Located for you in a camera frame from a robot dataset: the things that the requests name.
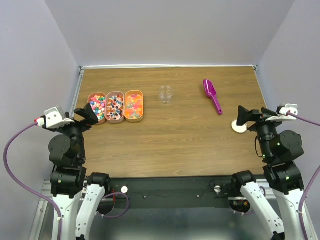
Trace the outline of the clear plastic cup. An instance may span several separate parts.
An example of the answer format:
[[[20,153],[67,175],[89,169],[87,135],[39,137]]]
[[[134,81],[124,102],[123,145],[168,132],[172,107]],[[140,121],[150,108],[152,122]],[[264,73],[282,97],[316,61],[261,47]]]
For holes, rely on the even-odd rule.
[[[170,86],[161,86],[159,89],[159,98],[162,103],[170,103],[173,98],[173,89]]]

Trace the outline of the magenta plastic scoop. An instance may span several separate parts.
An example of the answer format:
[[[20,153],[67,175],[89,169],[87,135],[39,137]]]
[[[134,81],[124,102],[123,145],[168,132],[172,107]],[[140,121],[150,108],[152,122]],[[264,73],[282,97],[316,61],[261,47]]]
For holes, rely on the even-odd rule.
[[[217,92],[216,92],[216,89],[215,89],[213,83],[209,79],[204,79],[202,81],[202,83],[203,83],[205,95],[212,100],[217,113],[219,115],[222,115],[223,111],[222,111],[221,105],[218,101]]]

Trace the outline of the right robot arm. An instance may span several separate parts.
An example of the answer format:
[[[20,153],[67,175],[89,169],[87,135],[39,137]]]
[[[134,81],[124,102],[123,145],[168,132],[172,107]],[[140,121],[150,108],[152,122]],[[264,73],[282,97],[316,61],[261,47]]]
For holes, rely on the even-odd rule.
[[[238,107],[237,126],[253,123],[248,130],[256,133],[265,163],[263,174],[276,197],[280,214],[275,212],[248,170],[232,175],[230,191],[248,200],[271,240],[304,240],[308,236],[301,227],[304,183],[294,163],[304,154],[302,138],[291,130],[277,132],[282,122],[297,119],[296,107],[285,104],[276,112],[264,107],[261,110]]]

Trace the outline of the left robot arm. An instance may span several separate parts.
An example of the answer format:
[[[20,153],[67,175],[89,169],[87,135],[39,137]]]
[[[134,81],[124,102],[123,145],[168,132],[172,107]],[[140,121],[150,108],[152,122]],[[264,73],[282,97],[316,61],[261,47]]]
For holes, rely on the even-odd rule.
[[[87,240],[102,198],[111,191],[110,176],[93,173],[86,176],[83,133],[99,120],[87,103],[74,110],[80,121],[57,106],[44,112],[43,129],[57,132],[48,145],[49,160],[54,164],[50,176],[54,213],[52,236],[60,240]]]

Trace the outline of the orange tray of star candies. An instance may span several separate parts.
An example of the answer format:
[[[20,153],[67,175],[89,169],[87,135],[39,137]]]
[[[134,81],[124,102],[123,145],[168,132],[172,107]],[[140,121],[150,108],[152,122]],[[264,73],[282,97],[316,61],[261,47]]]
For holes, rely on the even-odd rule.
[[[140,90],[130,90],[125,94],[124,117],[128,122],[140,122],[144,117],[144,95]]]

